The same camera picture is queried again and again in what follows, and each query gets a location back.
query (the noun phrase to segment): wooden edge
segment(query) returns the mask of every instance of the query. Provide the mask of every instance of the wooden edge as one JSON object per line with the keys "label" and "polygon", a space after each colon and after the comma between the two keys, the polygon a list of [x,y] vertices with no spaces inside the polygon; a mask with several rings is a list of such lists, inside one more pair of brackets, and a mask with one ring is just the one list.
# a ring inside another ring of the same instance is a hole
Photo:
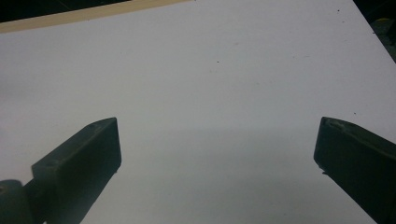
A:
{"label": "wooden edge", "polygon": [[152,7],[163,7],[187,1],[191,0],[131,0],[102,7],[90,7],[81,10],[52,14],[48,16],[35,17],[31,19],[7,21],[0,23],[0,34],[66,24],[75,21],[86,21],[121,13],[143,10]]}

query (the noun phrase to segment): white surface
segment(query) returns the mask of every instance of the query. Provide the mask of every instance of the white surface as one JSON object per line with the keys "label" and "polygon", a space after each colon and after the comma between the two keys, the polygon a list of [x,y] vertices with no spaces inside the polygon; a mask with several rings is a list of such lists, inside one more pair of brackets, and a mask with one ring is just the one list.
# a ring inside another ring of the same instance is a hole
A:
{"label": "white surface", "polygon": [[117,117],[83,223],[374,223],[313,152],[322,116],[396,142],[396,66],[352,0],[198,0],[0,35],[0,179]]}

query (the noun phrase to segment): wooden board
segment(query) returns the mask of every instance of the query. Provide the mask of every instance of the wooden board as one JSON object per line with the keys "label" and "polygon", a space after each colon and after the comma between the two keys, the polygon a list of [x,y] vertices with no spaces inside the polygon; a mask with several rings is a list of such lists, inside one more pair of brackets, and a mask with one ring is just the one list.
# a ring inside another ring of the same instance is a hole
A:
{"label": "wooden board", "polygon": [[133,12],[152,7],[163,7],[190,0],[133,0],[102,7],[91,7],[82,10],[58,13],[19,21],[0,23],[0,33],[35,29],[75,21],[85,21],[121,13]]}

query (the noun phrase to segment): table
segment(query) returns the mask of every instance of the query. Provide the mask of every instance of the table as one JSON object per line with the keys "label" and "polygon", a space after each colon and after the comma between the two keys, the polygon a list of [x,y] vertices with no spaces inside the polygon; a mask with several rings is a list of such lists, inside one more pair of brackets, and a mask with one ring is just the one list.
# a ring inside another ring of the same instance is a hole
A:
{"label": "table", "polygon": [[353,1],[197,0],[0,34],[0,179],[117,117],[83,223],[374,223],[313,161],[320,118],[396,142],[396,65]]}

